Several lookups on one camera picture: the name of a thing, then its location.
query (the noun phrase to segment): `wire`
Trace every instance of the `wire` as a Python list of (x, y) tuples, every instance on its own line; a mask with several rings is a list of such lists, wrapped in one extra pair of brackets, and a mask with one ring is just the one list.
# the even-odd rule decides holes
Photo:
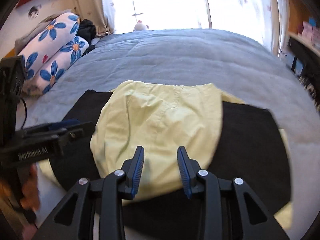
[(24, 101), (23, 98), (20, 98), (20, 100), (22, 100), (23, 105), (24, 105), (24, 110), (26, 111), (23, 124), (22, 124), (22, 126), (21, 126), (21, 128), (20, 128), (20, 130), (21, 130), (21, 129), (24, 127), (24, 124), (26, 123), (26, 120), (27, 120), (27, 104), (26, 104), (26, 102)]

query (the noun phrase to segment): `yellow garment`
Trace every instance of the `yellow garment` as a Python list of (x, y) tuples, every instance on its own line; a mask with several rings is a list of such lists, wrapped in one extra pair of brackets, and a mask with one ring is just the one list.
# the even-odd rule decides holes
[(135, 200), (182, 187), (177, 149), (206, 169), (222, 129), (222, 99), (241, 100), (213, 84), (171, 86), (126, 81), (103, 107), (90, 148), (102, 178), (133, 157), (143, 146), (145, 161)]

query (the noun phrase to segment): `white stuffed toy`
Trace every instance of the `white stuffed toy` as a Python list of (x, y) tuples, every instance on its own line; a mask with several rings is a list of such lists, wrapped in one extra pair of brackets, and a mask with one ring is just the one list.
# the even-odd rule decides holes
[(134, 32), (137, 32), (137, 31), (145, 31), (145, 30), (147, 30), (147, 29), (149, 29), (149, 26), (148, 25), (144, 25), (143, 23), (142, 23), (142, 21), (138, 21), (137, 22), (137, 24), (134, 26)]

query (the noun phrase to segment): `flower print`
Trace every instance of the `flower print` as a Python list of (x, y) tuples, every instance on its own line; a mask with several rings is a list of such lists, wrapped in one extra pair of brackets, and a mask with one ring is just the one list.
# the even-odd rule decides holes
[(32, 64), (36, 61), (38, 57), (38, 52), (31, 53), (26, 62), (27, 80), (32, 78), (35, 74), (33, 69), (30, 69)]
[(65, 23), (56, 23), (56, 24), (55, 23), (56, 23), (56, 20), (53, 20), (51, 23), (49, 23), (49, 25), (46, 27), (44, 32), (40, 35), (39, 41), (42, 41), (47, 36), (48, 33), (51, 39), (55, 40), (55, 38), (57, 37), (57, 31), (55, 29), (56, 28), (64, 29), (65, 27), (67, 27)]
[(65, 72), (65, 70), (59, 69), (58, 70), (58, 64), (57, 61), (53, 61), (51, 64), (51, 70), (50, 73), (49, 71), (42, 69), (40, 70), (40, 76), (42, 77), (42, 79), (49, 81), (49, 84), (44, 88), (44, 90), (42, 91), (42, 94), (47, 93), (52, 86), (55, 84), (55, 82), (62, 76), (62, 74)]
[(64, 45), (60, 51), (62, 52), (69, 52), (72, 51), (70, 65), (76, 62), (81, 57), (81, 50), (85, 45), (84, 41), (79, 42), (79, 37), (75, 36), (73, 41), (69, 41), (66, 45)]
[(80, 18), (77, 15), (69, 15), (68, 18), (72, 21), (75, 21), (76, 23), (73, 25), (73, 27), (71, 28), (70, 34), (77, 32), (79, 29), (79, 25), (80, 25)]

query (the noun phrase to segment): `bed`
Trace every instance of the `bed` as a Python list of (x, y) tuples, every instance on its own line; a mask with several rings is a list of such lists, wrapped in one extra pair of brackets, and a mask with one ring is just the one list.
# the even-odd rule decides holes
[[(27, 100), (25, 127), (61, 121), (88, 89), (109, 91), (126, 80), (170, 85), (214, 83), (246, 103), (268, 108), (290, 146), (293, 222), (301, 239), (320, 210), (320, 117), (308, 93), (263, 46), (221, 30), (141, 31), (102, 38), (40, 98)], [(17, 127), (24, 118), (18, 107)], [(61, 188), (39, 175), (41, 224), (62, 198)], [(131, 230), (128, 239), (141, 239)]]

